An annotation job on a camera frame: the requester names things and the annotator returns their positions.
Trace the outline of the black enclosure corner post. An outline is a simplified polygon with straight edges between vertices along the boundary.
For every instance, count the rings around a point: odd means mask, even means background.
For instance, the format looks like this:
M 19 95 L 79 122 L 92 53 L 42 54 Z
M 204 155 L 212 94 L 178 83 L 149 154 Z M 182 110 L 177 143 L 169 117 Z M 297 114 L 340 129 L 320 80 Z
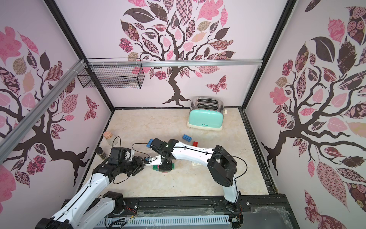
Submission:
M 288 0 L 286 2 L 286 5 L 284 7 L 284 10 L 278 20 L 278 23 L 275 27 L 275 30 L 272 34 L 272 37 L 269 41 L 269 44 L 265 50 L 264 56 L 262 58 L 262 64 L 260 65 L 260 67 L 257 69 L 251 84 L 249 85 L 246 97 L 244 99 L 244 102 L 241 106 L 242 110 L 246 110 L 246 108 L 249 105 L 249 102 L 252 98 L 252 96 L 254 95 L 254 92 L 256 90 L 257 85 L 259 84 L 259 81 L 264 73 L 264 70 L 266 68 L 266 66 L 268 65 L 270 58 L 276 48 L 277 43 L 279 42 L 281 35 L 283 33 L 283 31 L 285 30 L 285 27 L 288 23 L 288 21 L 290 20 L 290 16 L 293 12 L 293 10 L 295 9 L 296 5 L 297 5 L 298 1 L 296 0 Z

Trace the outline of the light blue large brick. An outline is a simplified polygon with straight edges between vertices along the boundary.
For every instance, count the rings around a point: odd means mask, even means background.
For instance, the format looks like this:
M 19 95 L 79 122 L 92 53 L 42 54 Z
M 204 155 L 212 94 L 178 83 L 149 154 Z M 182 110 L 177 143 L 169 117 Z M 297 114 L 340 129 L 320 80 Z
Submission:
M 183 140 L 187 141 L 187 142 L 191 142 L 192 141 L 192 138 L 188 135 L 183 135 L 182 137 Z

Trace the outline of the aluminium rail back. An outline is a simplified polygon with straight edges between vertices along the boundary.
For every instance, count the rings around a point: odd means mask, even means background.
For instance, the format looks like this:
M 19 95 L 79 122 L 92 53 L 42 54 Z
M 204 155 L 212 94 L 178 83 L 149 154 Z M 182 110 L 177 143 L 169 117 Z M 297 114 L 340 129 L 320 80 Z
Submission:
M 200 60 L 200 61 L 144 61 L 142 67 L 191 67 L 191 66 L 261 66 L 261 59 L 230 59 L 230 60 Z

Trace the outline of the dark spice bottle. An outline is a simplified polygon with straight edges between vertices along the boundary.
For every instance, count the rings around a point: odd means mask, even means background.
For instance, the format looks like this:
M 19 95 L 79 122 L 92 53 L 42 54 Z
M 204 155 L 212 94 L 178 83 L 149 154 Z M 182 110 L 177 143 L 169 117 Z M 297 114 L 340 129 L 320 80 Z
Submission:
M 101 147 L 97 147 L 95 149 L 96 155 L 98 155 L 102 160 L 107 159 L 107 154 L 104 152 L 104 150 Z

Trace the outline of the pink lidded glass jar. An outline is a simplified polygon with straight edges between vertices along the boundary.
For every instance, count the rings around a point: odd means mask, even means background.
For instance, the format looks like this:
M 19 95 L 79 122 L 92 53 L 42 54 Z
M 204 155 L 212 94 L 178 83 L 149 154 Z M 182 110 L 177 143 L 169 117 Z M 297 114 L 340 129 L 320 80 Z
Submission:
M 105 131 L 103 137 L 112 147 L 118 144 L 118 138 L 111 131 Z

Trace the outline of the mint green Belinee toaster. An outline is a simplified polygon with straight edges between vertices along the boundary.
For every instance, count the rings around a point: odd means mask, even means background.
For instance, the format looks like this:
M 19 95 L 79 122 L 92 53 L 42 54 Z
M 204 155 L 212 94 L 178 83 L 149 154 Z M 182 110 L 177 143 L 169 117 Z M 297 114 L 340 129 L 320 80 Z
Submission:
M 191 102 L 187 126 L 202 130 L 221 131 L 223 129 L 224 114 L 223 101 L 198 96 Z

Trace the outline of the aluminium rail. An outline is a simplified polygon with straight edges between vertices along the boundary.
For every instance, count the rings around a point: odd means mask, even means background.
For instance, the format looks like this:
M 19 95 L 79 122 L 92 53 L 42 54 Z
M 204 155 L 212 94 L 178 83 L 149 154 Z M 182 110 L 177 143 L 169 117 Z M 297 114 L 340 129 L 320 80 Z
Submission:
M 261 66 L 261 59 L 230 59 L 230 60 L 200 60 L 200 61 L 144 61 L 142 67 L 191 67 L 191 66 Z
M 18 126 L 11 131 L 1 142 L 1 163 L 14 151 L 19 142 L 27 135 L 30 129 L 36 124 L 41 116 L 47 111 L 53 102 L 58 98 L 67 85 L 85 69 L 85 61 L 77 61 L 54 87 L 41 99 L 40 102 L 22 119 Z

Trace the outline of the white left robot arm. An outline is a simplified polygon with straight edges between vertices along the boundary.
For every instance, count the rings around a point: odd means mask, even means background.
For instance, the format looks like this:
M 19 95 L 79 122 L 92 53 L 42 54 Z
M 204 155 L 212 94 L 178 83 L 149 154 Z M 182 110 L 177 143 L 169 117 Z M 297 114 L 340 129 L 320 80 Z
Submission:
M 123 194 L 109 191 L 101 192 L 120 174 L 134 176 L 149 162 L 134 156 L 130 160 L 107 158 L 98 165 L 87 183 L 51 218 L 42 218 L 37 229 L 92 229 L 109 214 L 124 212 L 126 203 Z

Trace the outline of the aluminium rail left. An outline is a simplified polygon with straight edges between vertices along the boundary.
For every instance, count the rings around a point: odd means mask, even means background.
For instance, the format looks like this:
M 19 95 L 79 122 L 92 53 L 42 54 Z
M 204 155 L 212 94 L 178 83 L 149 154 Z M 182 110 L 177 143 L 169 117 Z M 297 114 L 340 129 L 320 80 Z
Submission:
M 27 135 L 30 129 L 36 124 L 41 116 L 47 111 L 53 102 L 58 98 L 67 85 L 85 69 L 85 61 L 77 61 L 54 87 L 41 99 L 40 102 L 22 119 L 18 126 L 11 131 L 1 142 L 1 163 L 14 151 L 19 142 Z

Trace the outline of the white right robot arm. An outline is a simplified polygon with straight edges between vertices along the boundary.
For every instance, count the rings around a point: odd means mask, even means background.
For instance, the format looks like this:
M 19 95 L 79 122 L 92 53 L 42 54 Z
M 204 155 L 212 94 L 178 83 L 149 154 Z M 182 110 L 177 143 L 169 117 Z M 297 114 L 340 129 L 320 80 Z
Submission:
M 157 159 L 150 164 L 157 166 L 160 172 L 170 172 L 173 160 L 186 160 L 208 168 L 213 180 L 223 187 L 226 201 L 235 204 L 240 192 L 237 189 L 235 176 L 237 162 L 222 146 L 199 148 L 187 145 L 175 139 L 163 142 L 158 138 L 148 143 L 151 150 L 158 153 Z

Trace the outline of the small light blue brick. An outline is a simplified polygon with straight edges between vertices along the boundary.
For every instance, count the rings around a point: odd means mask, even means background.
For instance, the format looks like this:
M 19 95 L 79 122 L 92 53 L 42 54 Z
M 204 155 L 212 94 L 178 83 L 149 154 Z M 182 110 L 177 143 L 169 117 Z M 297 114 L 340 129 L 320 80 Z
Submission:
M 147 148 L 150 148 L 151 147 L 151 143 L 153 142 L 153 139 L 150 139 L 148 144 L 146 145 Z

